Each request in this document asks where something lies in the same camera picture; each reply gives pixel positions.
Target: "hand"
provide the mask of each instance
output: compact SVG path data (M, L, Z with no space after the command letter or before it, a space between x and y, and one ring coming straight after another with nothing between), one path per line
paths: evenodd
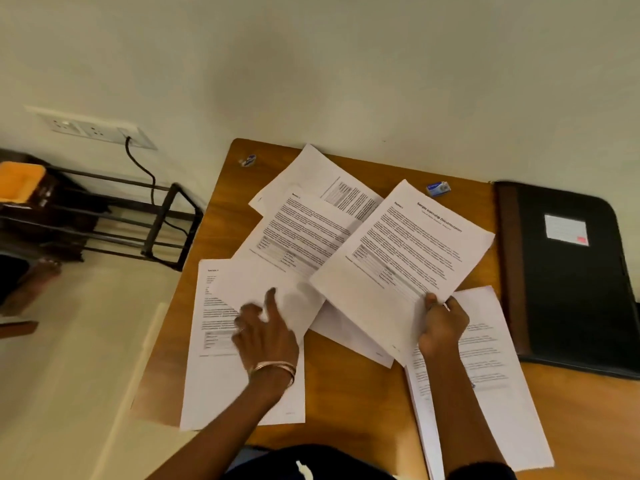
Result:
M453 349L458 353L458 341L469 325L469 316L455 298L449 298L446 304L448 310L438 303L433 293L427 293L424 298L424 306L427 309L424 317L426 329L418 340L420 352L424 356L433 355L443 349Z
M271 288L264 297L268 322L260 320L262 308L253 303L243 305L236 318L238 332L232 339L247 371L252 370L259 362L271 360L283 360L294 367L298 364L298 342L278 311L275 295L275 288ZM251 377L251 382L265 381L275 386L281 395L290 380L291 375L279 367L265 367Z

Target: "printed document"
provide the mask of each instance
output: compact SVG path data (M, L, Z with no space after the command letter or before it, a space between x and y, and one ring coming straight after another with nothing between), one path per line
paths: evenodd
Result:
M253 197L249 205L266 216L292 185L300 186L304 192L329 202L361 222L382 202L380 195L308 144L288 167Z
M424 295L450 297L493 237L404 180L310 281L405 365L422 331Z
M469 315L460 358L507 464L515 471L554 466L529 387L491 286L453 293ZM416 347L407 377L429 478L444 480L442 453L424 359Z
M216 277L229 259L204 259L198 266L191 341L180 429L202 429L240 395L248 383L231 336L237 312L216 295ZM300 347L296 381L267 415L264 424L305 421L305 354Z
M299 187L281 194L272 212L234 254L217 295L239 309L250 301L262 305L267 290L275 287L278 309L301 343L324 302L309 276L361 222Z
M324 335L327 339L331 339L387 368L394 364L394 358L391 355L386 353L382 347L328 301L324 302L310 328L316 333Z

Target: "wall socket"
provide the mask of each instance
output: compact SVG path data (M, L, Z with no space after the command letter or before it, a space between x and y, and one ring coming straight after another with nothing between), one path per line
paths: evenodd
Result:
M130 136L131 146L157 150L156 145L143 133L142 129L132 123L100 120L92 116L53 111L43 107L25 106L25 109L36 114L49 129L58 133L117 144L125 144L127 136Z

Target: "black folder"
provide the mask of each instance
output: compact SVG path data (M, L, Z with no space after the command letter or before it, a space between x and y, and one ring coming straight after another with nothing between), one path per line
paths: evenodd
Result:
M521 360L640 379L640 322L604 200L496 182L509 329Z

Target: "black metal frame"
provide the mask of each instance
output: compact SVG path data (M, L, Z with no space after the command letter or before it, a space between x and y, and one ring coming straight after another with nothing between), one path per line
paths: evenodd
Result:
M56 206L56 208L58 210L64 210L64 211L68 211L68 212L75 212L77 214L87 214L90 216L95 216L95 217L100 217L103 219L110 219L110 220L114 220L114 221L118 221L118 222L123 222L125 224L130 224L130 225L135 225L135 226L141 226L141 227L146 227L149 229L149 233L147 234L147 238L146 239L140 239L139 237L128 237L125 235L121 235L121 234L113 234L113 233L108 233L108 232L98 232L98 231L92 231L92 232L80 232L80 231L76 231L73 229L68 229L68 228L62 228L62 227L56 227L56 226L46 226L43 224L38 224L38 223L31 223L28 221L21 221L24 223L28 223L28 224L33 224L33 225L37 225L37 226L41 226L41 227L45 227L45 228L50 228L53 230L57 230L60 232L66 232L66 233L73 233L73 234L77 234L77 235L82 235L84 237L87 238L91 238L91 239L97 239L99 241L106 241L106 242L112 242L115 244L121 244L123 246L127 246L130 248L138 248L140 249L140 256L138 255L133 255L133 254L128 254L128 253L121 253L118 251L110 251L110 250L101 250L101 249L97 249L97 248L91 248L88 246L84 246L83 250L87 250L87 251L95 251L95 252L99 252L99 253L103 253L103 254L110 254L110 255L115 255L115 256L123 256L123 257L127 257L127 258L133 258L133 259L142 259L145 261L155 261L155 262L159 262L164 264L165 266L169 266L172 269L175 269L176 271L182 271L182 268L184 267L184 263L187 260L187 256L189 254L189 250L191 249L191 245L193 244L193 240L195 238L196 235L196 231L198 230L198 227L200 225L200 223L202 222L202 218L204 217L204 214L202 212L202 209L199 208L199 206L196 204L196 202L194 202L188 195L187 193L183 190L183 188L179 185L179 184L171 184L170 187L164 187L164 186L160 186L160 185L151 185L151 184L146 184L146 183L142 183L142 182L136 182L134 180L127 180L124 178L116 178L116 177L106 177L103 175L97 175L95 173L88 173L85 171L78 171L78 170L71 170L68 168L61 168L61 167L57 167L57 166L49 166L47 165L47 169L48 170L52 170L52 171L57 171L57 172L62 172L62 173L68 173L70 175L78 175L80 177L89 177L89 178L97 178L99 180L108 180L110 182L117 182L120 184L127 184L127 185L135 185L137 187L145 187L148 189L154 189L154 190L160 190L160 191L165 191L166 195L164 197L164 201L162 202L162 205L153 205L150 203L145 203L145 202L139 202L139 201L135 201L135 200L130 200L130 199L124 199L124 198L119 198L119 197L112 197L112 196L107 196L107 195L99 195L99 194L94 194L91 192L87 192L85 190L80 190L80 189L69 189L75 192L80 192L80 193L84 193L87 195L91 195L93 197L96 198L100 198L101 200L105 201L107 203L107 205L112 206L112 207L119 207L121 209L130 209L130 210L137 210L140 212L146 212L149 214L155 214L156 218L154 220L153 224L148 224L148 223L144 223L144 222L138 222L138 221L134 221L132 219L126 219L124 217L116 217L116 216L112 216L109 214L104 214L104 213L100 213L100 212L92 212L89 210L84 210L84 209L73 209L71 207L62 207L62 206ZM190 214L188 212L178 212L175 210L171 210L171 205L176 197L176 195L182 195L185 200L187 202L189 202L189 204L193 207L193 214ZM191 222L191 227L189 228L189 230L187 231L187 237L186 240L184 242L183 245L180 244L171 244L169 242L157 242L157 236L158 233L160 233L160 229L164 223L164 220L167 217L171 217L173 219L181 219L184 221L190 221ZM164 247L169 247L169 248L178 248L181 249L180 252L180 256L178 258L178 261L175 262L171 262L171 261L167 261L164 259L160 259L158 257L156 257L154 255L153 252L153 247L154 246L164 246Z

